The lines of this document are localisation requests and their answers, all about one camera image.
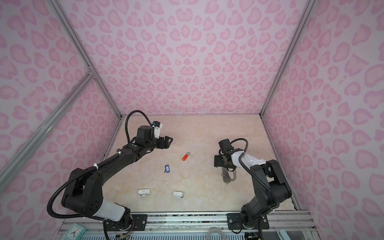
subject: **clock face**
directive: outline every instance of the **clock face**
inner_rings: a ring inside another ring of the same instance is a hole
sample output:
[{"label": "clock face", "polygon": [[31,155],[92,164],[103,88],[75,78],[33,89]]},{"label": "clock face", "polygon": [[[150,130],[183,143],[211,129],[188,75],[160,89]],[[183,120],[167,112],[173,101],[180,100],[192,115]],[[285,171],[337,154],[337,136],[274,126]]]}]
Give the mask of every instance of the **clock face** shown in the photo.
[{"label": "clock face", "polygon": [[80,232],[82,231],[82,228],[80,228],[79,226],[77,225],[73,225],[68,233],[67,233],[67,238],[68,239],[71,239],[71,240],[76,240],[77,237],[79,236]]}]

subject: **analog clock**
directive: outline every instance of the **analog clock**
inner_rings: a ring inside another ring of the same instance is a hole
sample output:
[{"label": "analog clock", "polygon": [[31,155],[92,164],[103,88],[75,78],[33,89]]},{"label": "analog clock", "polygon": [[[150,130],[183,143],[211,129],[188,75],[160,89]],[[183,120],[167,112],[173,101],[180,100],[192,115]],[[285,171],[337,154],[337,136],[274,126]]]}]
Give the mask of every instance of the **analog clock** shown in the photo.
[{"label": "analog clock", "polygon": [[65,239],[66,240],[80,240],[80,238],[84,234],[85,230],[87,230],[85,227],[74,223],[71,226],[71,228],[68,230],[68,232],[65,234]]}]

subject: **black cable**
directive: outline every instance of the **black cable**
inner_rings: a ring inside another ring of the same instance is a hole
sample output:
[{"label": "black cable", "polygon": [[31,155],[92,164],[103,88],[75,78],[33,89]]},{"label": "black cable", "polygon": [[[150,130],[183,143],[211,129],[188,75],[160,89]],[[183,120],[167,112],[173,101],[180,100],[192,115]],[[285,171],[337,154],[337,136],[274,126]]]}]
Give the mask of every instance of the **black cable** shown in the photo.
[{"label": "black cable", "polygon": [[[113,155],[112,157],[106,159],[104,162],[101,162],[98,167],[103,167],[111,162],[113,162],[114,160],[116,160],[118,157],[120,156],[119,153],[116,153],[115,155]],[[53,211],[52,209],[52,206],[53,206],[53,202],[54,200],[57,198],[57,196],[60,194],[61,191],[63,191],[68,185],[70,185],[72,182],[76,181],[77,179],[81,178],[82,176],[96,170],[97,168],[95,166],[92,166],[88,169],[85,169],[84,171],[82,171],[81,173],[77,174],[76,176],[72,177],[71,179],[69,179],[66,183],[64,183],[63,185],[61,185],[61,187],[59,187],[59,189],[57,189],[55,191],[55,193],[52,195],[52,197],[49,199],[48,203],[47,203],[47,212],[48,214],[51,216],[51,217],[54,217],[54,218],[74,218],[74,217],[84,217],[82,214],[58,214],[56,212]],[[96,220],[103,220],[103,218],[99,218],[99,217],[90,217],[92,219],[96,219]]]},{"label": "black cable", "polygon": [[236,141],[239,141],[239,140],[243,140],[243,141],[245,141],[244,152],[246,152],[247,149],[248,149],[248,140],[246,140],[245,138],[237,138],[237,139],[233,140],[233,141],[231,142],[231,144],[234,143],[234,142],[236,142]]},{"label": "black cable", "polygon": [[132,116],[132,114],[134,114],[134,113],[141,113],[145,117],[145,119],[147,119],[149,125],[152,126],[152,123],[148,119],[147,115],[145,115],[145,113],[143,113],[142,111],[134,110],[134,111],[130,112],[128,114],[128,116],[127,116],[127,119],[125,119],[125,135],[127,136],[128,143],[131,142],[130,139],[129,139],[129,134],[128,134],[128,120],[129,120],[130,116]]},{"label": "black cable", "polygon": [[105,239],[106,240],[111,240],[108,236],[108,233],[107,233],[107,223],[105,222],[105,220],[103,221],[103,228],[104,228],[104,236],[105,236]]},{"label": "black cable", "polygon": [[257,223],[257,235],[259,236],[260,240],[264,240],[262,230],[262,218],[260,218],[259,222]]},{"label": "black cable", "polygon": [[[236,141],[239,141],[239,140],[243,140],[243,141],[245,141],[244,152],[246,152],[247,149],[248,149],[248,140],[246,140],[245,138],[237,138],[237,139],[233,140],[233,141],[231,142],[231,144],[234,143],[234,142],[236,142]],[[221,149],[218,150],[218,154],[219,154],[220,156],[223,156],[223,154],[221,153]]]},{"label": "black cable", "polygon": [[243,163],[243,161],[241,160],[241,158],[244,156],[245,153],[241,153],[240,157],[239,157],[239,163],[241,164],[241,166],[254,178],[256,179],[260,184],[261,186],[263,186],[265,188],[265,190],[267,190],[267,192],[269,192],[269,194],[271,194],[271,196],[273,197],[273,200],[275,202],[275,205],[271,207],[271,209],[275,209],[275,208],[278,208],[280,206],[280,202],[279,202],[279,199],[276,197],[276,195],[272,192],[272,190],[258,177],[256,176],[256,174],[254,172],[252,172],[249,168],[247,168],[247,166]]},{"label": "black cable", "polygon": [[[232,225],[233,225],[234,223],[240,223],[240,231],[235,232],[235,231],[232,230]],[[242,222],[233,222],[233,223],[231,224],[231,231],[232,231],[234,234],[239,234],[239,233],[241,233],[242,230],[243,230],[243,223],[242,223]]]}]

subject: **pink leopard print wall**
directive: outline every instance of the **pink leopard print wall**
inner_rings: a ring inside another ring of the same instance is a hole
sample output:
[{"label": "pink leopard print wall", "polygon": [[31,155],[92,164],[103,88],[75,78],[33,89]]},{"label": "pink leopard print wall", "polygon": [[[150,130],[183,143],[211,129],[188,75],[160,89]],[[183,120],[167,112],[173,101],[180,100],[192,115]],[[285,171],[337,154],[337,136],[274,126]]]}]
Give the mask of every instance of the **pink leopard print wall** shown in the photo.
[{"label": "pink leopard print wall", "polygon": [[85,75],[44,0],[0,3],[0,172]]},{"label": "pink leopard print wall", "polygon": [[384,239],[384,1],[320,1],[266,123],[321,239]]},{"label": "pink leopard print wall", "polygon": [[259,113],[306,0],[63,0],[123,114]]},{"label": "pink leopard print wall", "polygon": [[[49,240],[56,236],[63,220],[46,212],[49,198],[73,169],[100,161],[116,121],[100,89],[91,82],[0,195],[0,239]],[[54,210],[63,214],[61,196]]]}]

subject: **key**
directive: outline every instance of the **key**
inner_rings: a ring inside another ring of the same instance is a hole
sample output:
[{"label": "key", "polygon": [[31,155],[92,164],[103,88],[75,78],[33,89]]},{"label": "key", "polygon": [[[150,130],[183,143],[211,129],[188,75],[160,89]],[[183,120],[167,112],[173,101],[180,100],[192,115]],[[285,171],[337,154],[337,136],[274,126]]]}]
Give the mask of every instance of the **key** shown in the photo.
[{"label": "key", "polygon": [[168,165],[168,164],[166,164],[164,167],[165,167],[164,173],[168,173],[168,172],[170,172],[170,169],[169,169],[169,165]]},{"label": "key", "polygon": [[188,155],[192,155],[192,156],[194,156],[194,154],[192,154],[192,153],[190,153],[190,152],[187,152],[187,153],[184,155],[184,157],[182,158],[182,160],[185,161],[185,160],[187,159]]}]

